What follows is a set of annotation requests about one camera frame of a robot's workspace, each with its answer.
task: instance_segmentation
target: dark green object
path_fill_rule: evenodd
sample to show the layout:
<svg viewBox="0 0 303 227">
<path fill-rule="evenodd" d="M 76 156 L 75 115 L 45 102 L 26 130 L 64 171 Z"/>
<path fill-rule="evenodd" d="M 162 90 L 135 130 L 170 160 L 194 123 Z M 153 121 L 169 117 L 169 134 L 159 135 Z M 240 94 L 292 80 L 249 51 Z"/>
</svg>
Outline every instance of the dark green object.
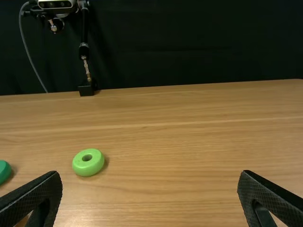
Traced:
<svg viewBox="0 0 303 227">
<path fill-rule="evenodd" d="M 11 167 L 8 162 L 0 160 L 0 185 L 3 184 L 10 176 Z"/>
</svg>

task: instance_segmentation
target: camera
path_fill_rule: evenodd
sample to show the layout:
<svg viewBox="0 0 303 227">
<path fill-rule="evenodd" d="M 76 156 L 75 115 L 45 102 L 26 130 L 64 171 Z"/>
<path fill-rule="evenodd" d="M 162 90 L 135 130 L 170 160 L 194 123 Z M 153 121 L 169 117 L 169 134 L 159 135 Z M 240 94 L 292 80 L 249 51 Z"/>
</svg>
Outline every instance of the camera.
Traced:
<svg viewBox="0 0 303 227">
<path fill-rule="evenodd" d="M 71 9 L 77 5 L 77 0 L 38 0 L 38 6 L 43 10 Z"/>
</svg>

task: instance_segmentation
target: camera mount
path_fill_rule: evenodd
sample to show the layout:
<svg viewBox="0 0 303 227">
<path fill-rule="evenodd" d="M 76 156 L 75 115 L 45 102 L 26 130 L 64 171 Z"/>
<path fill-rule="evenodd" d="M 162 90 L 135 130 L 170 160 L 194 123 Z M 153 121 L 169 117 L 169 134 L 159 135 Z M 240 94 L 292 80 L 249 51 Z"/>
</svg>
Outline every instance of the camera mount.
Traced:
<svg viewBox="0 0 303 227">
<path fill-rule="evenodd" d="M 89 71 L 89 1 L 87 0 L 34 0 L 29 3 L 31 8 L 21 11 L 21 16 L 33 16 L 39 19 L 53 34 L 64 30 L 64 20 L 74 13 L 81 13 L 82 17 L 82 34 L 79 46 L 79 59 L 83 61 L 87 79 L 84 80 L 78 90 L 80 96 L 93 96 L 97 90 L 96 80 L 91 76 Z"/>
</svg>

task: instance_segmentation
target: black cable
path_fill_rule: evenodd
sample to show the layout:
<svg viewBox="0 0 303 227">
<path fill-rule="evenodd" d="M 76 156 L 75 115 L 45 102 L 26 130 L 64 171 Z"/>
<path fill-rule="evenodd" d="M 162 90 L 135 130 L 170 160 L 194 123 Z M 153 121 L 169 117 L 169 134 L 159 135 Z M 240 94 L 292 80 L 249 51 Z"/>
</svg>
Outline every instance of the black cable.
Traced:
<svg viewBox="0 0 303 227">
<path fill-rule="evenodd" d="M 38 72 L 37 72 L 37 69 L 35 68 L 35 65 L 34 65 L 34 63 L 33 63 L 33 60 L 32 60 L 32 58 L 31 58 L 31 56 L 30 56 L 30 54 L 29 54 L 28 47 L 27 47 L 27 44 L 26 44 L 25 38 L 24 38 L 23 29 L 22 29 L 22 23 L 21 23 L 22 15 L 21 15 L 21 13 L 22 13 L 22 11 L 24 10 L 24 8 L 25 8 L 26 6 L 30 5 L 30 2 L 28 1 L 28 2 L 24 3 L 24 4 L 22 5 L 21 9 L 20 9 L 20 12 L 19 12 L 19 29 L 20 29 L 21 38 L 22 38 L 22 41 L 23 41 L 23 45 L 24 45 L 25 51 L 27 52 L 27 57 L 28 57 L 28 59 L 29 59 L 29 62 L 30 62 L 30 64 L 32 65 L 32 68 L 33 68 L 33 70 L 34 70 L 34 72 L 35 72 L 35 74 L 36 74 L 36 76 L 37 76 L 37 78 L 38 78 L 38 80 L 39 80 L 41 86 L 43 87 L 44 91 L 45 91 L 46 93 L 48 93 L 48 91 L 47 91 L 47 89 L 46 89 L 46 87 L 45 87 L 43 81 L 41 80 L 41 78 L 40 78 L 40 76 L 39 76 L 39 74 L 38 74 Z"/>
</svg>

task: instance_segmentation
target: light green donut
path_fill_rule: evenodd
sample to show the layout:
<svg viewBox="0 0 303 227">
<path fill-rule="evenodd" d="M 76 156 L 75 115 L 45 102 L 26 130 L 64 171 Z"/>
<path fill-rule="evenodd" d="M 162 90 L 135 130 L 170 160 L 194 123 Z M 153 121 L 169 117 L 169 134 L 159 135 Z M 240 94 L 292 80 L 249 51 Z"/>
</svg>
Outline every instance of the light green donut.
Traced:
<svg viewBox="0 0 303 227">
<path fill-rule="evenodd" d="M 80 151 L 72 160 L 72 169 L 79 176 L 93 176 L 104 165 L 104 155 L 97 149 Z"/>
</svg>

